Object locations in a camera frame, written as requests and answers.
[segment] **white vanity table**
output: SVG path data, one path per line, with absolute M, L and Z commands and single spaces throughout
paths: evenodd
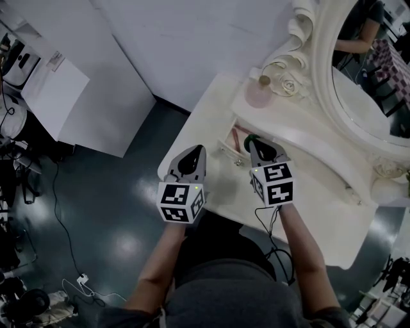
M 208 155 L 204 185 L 209 195 L 205 208 L 264 231 L 254 214 L 254 210 L 263 207 L 263 203 L 250 185 L 250 167 L 237 167 L 234 161 L 220 150 L 217 141 L 226 135 L 232 126 L 235 114 L 231 108 L 241 102 L 241 99 L 235 99 L 235 96 L 242 95 L 242 87 L 241 81 L 231 76 L 216 76 L 164 157 L 158 168 L 158 175 L 162 179 L 167 174 L 171 160 L 180 152 L 190 146 L 202 144 Z M 309 140 L 304 138 L 303 131 L 298 130 L 297 126 L 291 126 L 291 117 L 283 115 L 285 111 L 298 110 L 291 102 L 282 97 L 274 97 L 269 108 L 263 110 L 251 110 L 244 104 L 242 108 L 239 105 L 234 108 L 237 115 L 251 119 L 252 123 L 260 120 L 259 123 L 266 124 L 260 124 L 260 128 L 278 128 L 271 130 L 278 135 L 282 133 L 281 129 L 286 133 L 285 139 L 276 138 L 275 142 L 286 149 L 297 167 L 295 205 L 318 242 L 326 264 L 348 269 L 353 264 L 373 220 L 376 203 L 372 202 L 367 194 L 369 204 L 358 205 L 349 197 L 345 183 L 334 171 L 322 161 L 302 151 L 299 146 L 293 146 L 297 144 L 297 140 L 307 143 Z M 323 151 L 331 151 L 322 144 L 318 145 L 318 152 L 321 147 Z M 367 165 L 363 170 L 367 179 L 363 183 L 370 186 L 372 167 Z M 352 178 L 360 179 L 359 172 L 355 173 L 357 176 Z M 273 208 L 258 211 L 265 225 L 268 225 L 272 212 Z M 274 224 L 272 234 L 286 241 L 280 220 Z
M 273 140 L 284 147 L 295 164 L 294 203 L 319 244 L 326 264 L 343 269 L 353 264 L 378 207 L 372 198 L 372 188 L 380 176 L 369 158 L 382 156 L 387 162 L 410 160 L 410 151 L 396 145 L 367 145 L 374 138 L 368 136 L 369 132 L 362 128 L 359 131 L 354 122 L 350 122 L 353 131 L 348 131 L 341 126 L 343 118 L 337 120 L 335 116 L 345 112 L 340 112 L 342 105 L 339 100 L 336 104 L 337 97 L 329 99 L 336 93 L 333 81 L 328 80 L 332 76 L 331 65 L 318 56 L 327 53 L 331 61 L 329 49 L 334 47 L 340 30 L 340 22 L 329 22 L 334 15 L 330 13 L 347 15 L 354 3 L 332 0 L 316 8 L 309 0 L 294 1 L 296 19 L 288 27 L 289 42 L 258 70 L 271 78 L 270 87 L 275 93 L 271 103 L 263 109 L 252 108 L 244 98 L 248 80 L 218 74 L 158 168 L 163 179 L 174 157 L 188 147 L 202 144 L 207 150 L 204 187 L 209 192 L 205 208 L 264 231 L 254 214 L 263 203 L 250 185 L 249 162 L 245 160 L 238 166 L 235 151 L 226 149 L 218 140 L 226 139 L 235 122 Z M 325 29 L 329 24 L 334 24 L 333 28 Z M 332 34 L 329 44 L 324 33 Z M 372 118 L 378 123 L 376 130 L 386 129 L 383 117 Z M 258 211 L 265 225 L 273 210 Z M 274 224 L 272 235 L 286 241 L 280 220 Z

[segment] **white cube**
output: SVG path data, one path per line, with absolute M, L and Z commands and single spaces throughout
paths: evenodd
M 251 172 L 254 191 L 261 197 L 265 207 L 293 202 L 291 161 L 254 167 Z
M 159 183 L 156 205 L 166 222 L 191 224 L 204 204 L 200 183 Z

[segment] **dark gray floor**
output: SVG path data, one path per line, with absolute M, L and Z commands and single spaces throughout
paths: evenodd
M 56 193 L 64 224 L 70 232 L 77 265 L 90 278 L 88 285 L 99 293 L 133 291 L 144 261 L 162 232 L 156 209 L 157 168 L 187 117 L 157 104 L 136 135 L 123 159 L 78 147 L 75 156 L 60 164 Z M 39 181 L 42 196 L 32 205 L 21 197 L 16 217 L 28 228 L 39 255 L 34 265 L 20 270 L 29 288 L 48 292 L 61 289 L 63 278 L 72 283 L 78 277 L 69 253 L 67 236 L 54 217 L 51 188 L 56 165 L 44 162 Z M 380 209 L 354 265 L 350 270 L 329 267 L 329 275 L 343 306 L 351 308 L 359 290 L 368 290 L 382 270 L 391 244 L 400 228 L 403 209 Z M 264 251 L 270 250 L 265 233 L 243 227 L 241 233 Z M 289 261 L 284 258 L 290 271 Z M 279 277 L 284 277 L 272 257 Z M 70 296 L 76 294 L 67 286 Z M 103 298 L 107 305 L 121 305 L 116 296 Z M 95 327 L 100 307 L 79 298 L 79 318 L 62 327 Z

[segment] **person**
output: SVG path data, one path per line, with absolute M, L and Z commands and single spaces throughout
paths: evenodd
M 2 89 L 0 78 L 0 134 L 3 137 L 24 141 L 35 152 L 50 157 L 54 162 L 61 161 L 63 155 L 69 154 L 70 146 L 55 141 L 32 112 L 19 106 L 16 98 L 4 94 Z
M 183 224 L 166 226 L 135 291 L 123 308 L 104 309 L 99 327 L 350 327 L 295 206 L 283 205 L 279 214 L 302 304 L 276 281 L 261 249 L 239 234 L 242 225 L 207 212 L 186 240 Z
M 383 23 L 380 0 L 359 0 L 343 24 L 333 53 L 333 66 L 348 54 L 367 53 Z

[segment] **wire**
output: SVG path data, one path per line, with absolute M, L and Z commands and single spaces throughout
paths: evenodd
M 356 74 L 356 77 L 354 79 L 355 84 L 357 84 L 357 77 L 359 76 L 359 73 L 361 72 L 361 69 L 363 68 L 363 66 L 365 66 L 365 62 L 366 62 L 366 58 L 367 58 L 367 54 L 369 53 L 370 49 L 367 50 L 367 53 L 365 54 L 365 58 L 363 60 L 363 64 L 361 64 L 359 71 Z
M 295 282 L 295 266 L 293 265 L 293 258 L 291 256 L 291 254 L 289 254 L 289 252 L 286 252 L 284 249 L 280 249 L 276 245 L 276 243 L 274 242 L 273 237 L 272 237 L 272 229 L 273 229 L 274 223 L 276 222 L 277 214 L 279 212 L 280 207 L 276 207 L 276 209 L 274 209 L 274 212 L 272 213 L 272 217 L 271 217 L 270 223 L 269 223 L 269 230 L 267 229 L 266 225 L 262 222 L 262 220 L 258 217 L 258 210 L 260 210 L 260 209 L 267 209 L 267 208 L 256 208 L 255 209 L 255 216 L 262 223 L 263 227 L 265 228 L 266 232 L 269 235 L 269 240 L 273 245 L 270 252 L 265 254 L 266 259 L 269 259 L 271 254 L 275 254 L 275 256 L 276 256 L 276 258 L 277 258 L 277 260 L 278 260 L 278 262 L 279 262 L 279 264 L 280 264 L 280 266 L 283 270 L 284 276 L 286 278 L 286 282 L 290 286 L 291 284 L 293 284 Z M 291 277 L 290 278 L 288 277 L 288 274 L 286 273 L 286 270 L 284 268 L 284 265 L 283 265 L 279 255 L 277 254 L 278 252 L 283 252 L 289 257 L 289 260 L 290 260 L 290 263 L 291 263 Z
M 33 164 L 33 160 L 31 160 L 30 164 L 27 167 L 24 168 L 24 171 L 28 170 L 30 168 L 31 164 Z
M 350 76 L 350 74 L 349 74 L 349 72 L 346 68 L 345 68 L 345 71 L 346 71 L 347 75 L 349 76 L 350 80 L 353 82 L 353 78 L 352 78 L 352 76 Z
M 56 163 L 56 165 L 57 165 L 57 172 L 56 172 L 56 175 L 54 176 L 54 180 L 53 180 L 53 193 L 54 193 L 54 199 L 55 199 L 55 201 L 54 201 L 54 215 L 56 216 L 56 219 L 57 219 L 58 223 L 64 228 L 65 233 L 67 234 L 67 238 L 69 239 L 70 253 L 71 253 L 72 262 L 74 264 L 74 268 L 76 268 L 76 271 L 77 271 L 78 275 L 81 275 L 81 272 L 78 270 L 78 267 L 77 267 L 77 263 L 76 263 L 76 259 L 74 257 L 74 253 L 72 251 L 72 243 L 71 243 L 70 233 L 67 230 L 67 228 L 65 227 L 65 225 L 63 224 L 63 222 L 58 218 L 58 215 L 57 215 L 58 199 L 57 199 L 57 194 L 56 194 L 56 180 L 57 180 L 57 177 L 58 177 L 58 172 L 60 170 L 60 167 L 58 166 L 58 163 Z
M 345 61 L 344 61 L 343 64 L 340 66 L 339 70 L 343 70 L 343 69 L 344 69 L 344 66 L 345 66 L 345 64 L 346 64 L 346 62 L 347 62 L 347 60 L 348 60 L 348 58 L 349 58 L 349 55 L 346 55 L 346 56 L 344 57 Z
M 17 161 L 17 160 L 19 160 L 20 158 L 23 157 L 23 155 L 20 155 L 19 157 L 14 158 L 14 157 L 11 157 L 9 154 L 6 154 L 6 156 L 9 157 L 11 160 L 14 160 L 14 161 Z
M 93 305 L 94 303 L 96 303 L 100 308 L 105 308 L 105 306 L 106 306 L 105 302 L 102 299 L 99 299 L 99 298 L 94 297 L 94 296 L 92 297 L 92 302 L 87 302 L 85 299 L 81 298 L 80 296 L 74 295 L 72 297 L 72 301 L 75 304 L 76 304 L 76 299 L 80 299 L 82 302 L 84 302 L 85 304 L 88 304 L 88 305 Z
M 126 302 L 126 299 L 118 293 L 110 293 L 110 294 L 104 295 L 104 294 L 101 294 L 101 293 L 97 293 L 96 291 L 93 291 L 90 287 L 86 286 L 85 284 L 81 284 L 81 283 L 79 284 L 81 290 L 79 290 L 77 287 L 75 287 L 68 280 L 63 279 L 61 281 L 61 287 L 63 287 L 63 289 L 64 289 L 65 293 L 67 294 L 67 296 L 69 296 L 69 294 L 67 293 L 66 289 L 64 288 L 64 282 L 66 282 L 67 284 L 70 284 L 75 290 L 77 290 L 80 294 L 84 295 L 85 297 L 93 297 L 94 295 L 99 295 L 99 296 L 102 296 L 102 297 L 110 297 L 110 296 L 115 295 L 115 296 L 119 297 L 120 299 L 122 299 L 124 302 Z M 88 289 L 90 291 L 90 293 L 89 294 L 85 293 L 85 290 L 84 290 L 83 287 Z
M 3 126 L 4 120 L 6 119 L 7 115 L 14 115 L 15 109 L 14 107 L 10 107 L 10 109 L 7 108 L 6 99 L 4 98 L 3 72 L 1 71 L 1 68 L 0 68 L 0 79 L 1 79 L 1 93 L 3 96 L 4 108 L 6 110 L 6 114 L 4 115 L 3 120 L 0 123 L 0 133 L 1 133 L 1 127 Z
M 56 175 L 54 176 L 54 179 L 53 179 L 53 193 L 54 193 L 54 199 L 55 199 L 55 202 L 54 202 L 54 215 L 55 215 L 58 223 L 60 223 L 60 225 L 64 228 L 65 232 L 67 233 L 67 237 L 69 239 L 70 253 L 71 253 L 72 262 L 74 264 L 74 267 L 76 268 L 77 273 L 79 275 L 81 275 L 82 273 L 78 270 L 76 259 L 74 257 L 74 253 L 72 251 L 72 243 L 71 243 L 70 233 L 67 230 L 67 228 L 65 227 L 65 225 L 63 224 L 63 222 L 58 218 L 58 215 L 57 215 L 58 198 L 57 198 L 57 194 L 56 194 L 56 180 L 57 180 L 57 177 L 58 177 L 58 173 L 60 171 L 60 167 L 58 166 L 58 163 L 56 163 L 56 165 L 57 165 L 57 171 L 56 171 Z M 65 293 L 67 294 L 68 297 L 69 297 L 69 294 L 67 293 L 66 289 L 64 288 L 64 282 L 70 284 L 75 290 L 77 290 L 80 294 L 84 295 L 85 297 L 92 297 L 93 298 L 92 303 L 86 302 L 87 304 L 90 304 L 90 305 L 93 304 L 93 303 L 97 303 L 97 305 L 101 306 L 102 308 L 105 307 L 105 302 L 103 300 L 100 300 L 104 305 L 102 306 L 101 304 L 99 304 L 98 303 L 99 299 L 95 298 L 94 297 L 95 295 L 99 295 L 99 296 L 102 296 L 102 297 L 109 297 L 109 296 L 115 295 L 115 296 L 119 297 L 120 299 L 122 299 L 124 302 L 126 301 L 126 299 L 118 293 L 110 293 L 108 295 L 104 295 L 104 294 L 101 294 L 101 293 L 97 293 L 96 291 L 93 291 L 90 287 L 86 286 L 85 284 L 81 284 L 81 283 L 79 284 L 81 290 L 79 290 L 77 287 L 75 287 L 68 280 L 63 279 L 61 281 L 61 287 L 63 288 L 63 290 L 65 291 Z M 85 293 L 84 287 L 90 291 L 89 294 Z

